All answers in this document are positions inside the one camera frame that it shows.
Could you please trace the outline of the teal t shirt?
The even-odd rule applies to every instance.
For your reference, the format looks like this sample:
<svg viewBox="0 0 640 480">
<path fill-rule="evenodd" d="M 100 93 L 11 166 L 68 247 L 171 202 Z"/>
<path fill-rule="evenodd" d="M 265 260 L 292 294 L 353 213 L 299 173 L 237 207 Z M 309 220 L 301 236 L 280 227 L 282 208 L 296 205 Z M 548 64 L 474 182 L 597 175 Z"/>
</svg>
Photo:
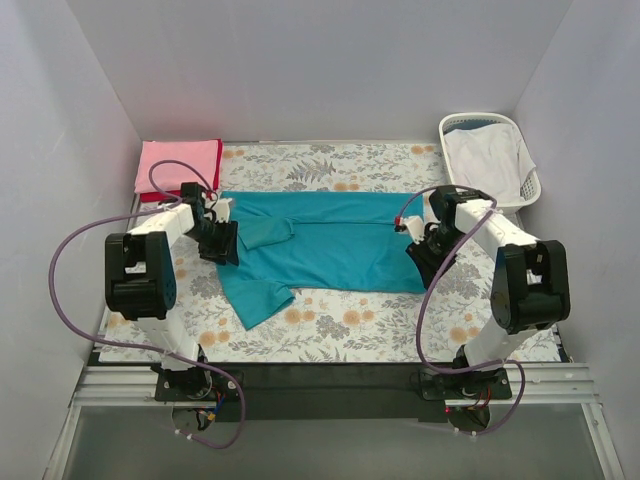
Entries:
<svg viewBox="0 0 640 480">
<path fill-rule="evenodd" d="M 229 192 L 238 223 L 238 265 L 217 269 L 222 290 L 245 329 L 289 306 L 297 289 L 423 292 L 395 232 L 399 212 L 422 216 L 407 193 Z"/>
</svg>

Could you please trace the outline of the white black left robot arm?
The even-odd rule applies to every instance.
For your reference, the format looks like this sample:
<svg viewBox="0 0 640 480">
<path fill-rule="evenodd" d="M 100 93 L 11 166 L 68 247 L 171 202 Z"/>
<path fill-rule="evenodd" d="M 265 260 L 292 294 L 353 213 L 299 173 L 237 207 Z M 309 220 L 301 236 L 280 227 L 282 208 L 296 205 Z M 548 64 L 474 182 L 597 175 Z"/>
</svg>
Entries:
<svg viewBox="0 0 640 480">
<path fill-rule="evenodd" d="M 178 312 L 177 275 L 171 247 L 188 237 L 204 260 L 237 266 L 238 223 L 230 199 L 210 199 L 203 186 L 181 186 L 181 201 L 164 205 L 141 225 L 105 240 L 105 298 L 108 308 L 137 324 L 159 350 L 156 369 L 167 385 L 189 399 L 205 398 L 213 388 L 200 344 L 190 336 Z"/>
</svg>

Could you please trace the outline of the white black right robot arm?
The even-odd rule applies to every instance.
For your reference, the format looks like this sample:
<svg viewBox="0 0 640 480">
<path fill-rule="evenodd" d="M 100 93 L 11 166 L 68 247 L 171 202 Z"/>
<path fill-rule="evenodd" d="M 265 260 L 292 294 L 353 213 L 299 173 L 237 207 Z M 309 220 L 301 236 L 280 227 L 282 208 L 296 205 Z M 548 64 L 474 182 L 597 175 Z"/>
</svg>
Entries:
<svg viewBox="0 0 640 480">
<path fill-rule="evenodd" d="M 493 260 L 489 302 L 491 317 L 454 360 L 437 366 L 426 359 L 418 385 L 427 400 L 510 397 L 505 364 L 536 333 L 568 318 L 570 293 L 565 247 L 540 240 L 502 214 L 496 200 L 470 187 L 444 185 L 426 189 L 436 219 L 398 214 L 394 228 L 407 233 L 406 252 L 432 296 L 469 240 Z"/>
</svg>

